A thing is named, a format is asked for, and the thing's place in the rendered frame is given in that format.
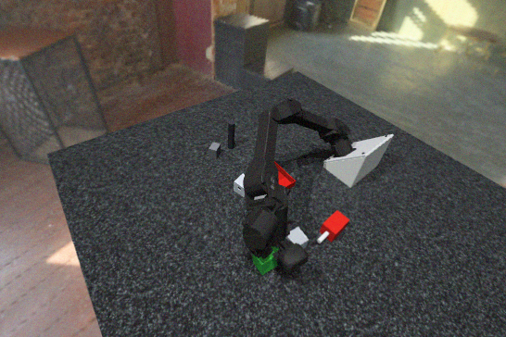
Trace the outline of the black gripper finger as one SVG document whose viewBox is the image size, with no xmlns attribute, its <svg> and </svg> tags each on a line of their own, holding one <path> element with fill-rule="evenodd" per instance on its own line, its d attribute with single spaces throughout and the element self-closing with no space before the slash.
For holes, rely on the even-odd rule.
<svg viewBox="0 0 506 337">
<path fill-rule="evenodd" d="M 277 260 L 277 264 L 278 264 L 278 266 L 279 266 L 279 265 L 281 265 L 281 264 L 280 264 L 280 262 L 279 262 L 279 260 L 278 260 L 278 256 L 280 255 L 280 254 L 278 253 L 278 251 L 274 252 L 272 255 L 273 255 L 273 256 L 274 256 L 274 258 Z"/>
</svg>

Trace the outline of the red block with white pin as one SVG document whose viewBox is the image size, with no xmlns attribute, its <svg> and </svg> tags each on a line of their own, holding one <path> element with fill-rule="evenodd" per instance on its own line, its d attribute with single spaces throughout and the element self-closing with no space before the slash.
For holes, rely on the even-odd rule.
<svg viewBox="0 0 506 337">
<path fill-rule="evenodd" d="M 337 210 L 321 227 L 323 234 L 317 241 L 321 243 L 325 238 L 330 242 L 343 230 L 348 224 L 349 219 Z"/>
</svg>

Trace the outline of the red tray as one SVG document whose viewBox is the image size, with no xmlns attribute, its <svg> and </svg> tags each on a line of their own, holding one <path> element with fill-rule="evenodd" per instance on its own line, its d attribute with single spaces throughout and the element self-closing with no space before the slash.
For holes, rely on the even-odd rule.
<svg viewBox="0 0 506 337">
<path fill-rule="evenodd" d="M 274 164 L 278 168 L 279 184 L 285 186 L 287 189 L 294 187 L 296 181 L 285 170 L 283 170 L 275 161 Z"/>
</svg>

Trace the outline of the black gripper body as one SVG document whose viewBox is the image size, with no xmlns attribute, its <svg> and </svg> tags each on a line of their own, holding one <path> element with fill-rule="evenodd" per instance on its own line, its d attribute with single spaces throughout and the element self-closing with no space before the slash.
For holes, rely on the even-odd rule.
<svg viewBox="0 0 506 337">
<path fill-rule="evenodd" d="M 278 225 L 275 231 L 278 241 L 276 247 L 279 247 L 278 253 L 280 254 L 278 260 L 287 273 L 291 273 L 307 263 L 309 258 L 309 254 L 299 243 L 294 243 L 285 238 L 290 235 L 290 231 L 287 229 L 287 225 L 290 223 L 291 219 L 287 217 L 287 220 Z"/>
</svg>

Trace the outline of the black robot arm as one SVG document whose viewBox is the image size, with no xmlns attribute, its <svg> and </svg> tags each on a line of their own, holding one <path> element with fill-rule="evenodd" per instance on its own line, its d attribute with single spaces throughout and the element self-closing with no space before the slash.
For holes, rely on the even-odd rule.
<svg viewBox="0 0 506 337">
<path fill-rule="evenodd" d="M 349 127 L 340 119 L 324 119 L 301 108 L 294 98 L 288 98 L 258 116 L 259 127 L 255 153 L 247 167 L 243 186 L 246 210 L 251 213 L 242 222 L 243 241 L 257 258 L 266 258 L 278 244 L 275 231 L 287 220 L 288 195 L 291 190 L 279 184 L 278 168 L 274 164 L 278 124 L 292 124 L 319 132 L 320 139 L 330 143 L 333 157 L 347 156 L 353 148 L 348 138 Z M 343 134 L 342 134 L 343 133 Z M 265 195 L 254 200 L 255 197 Z"/>
</svg>

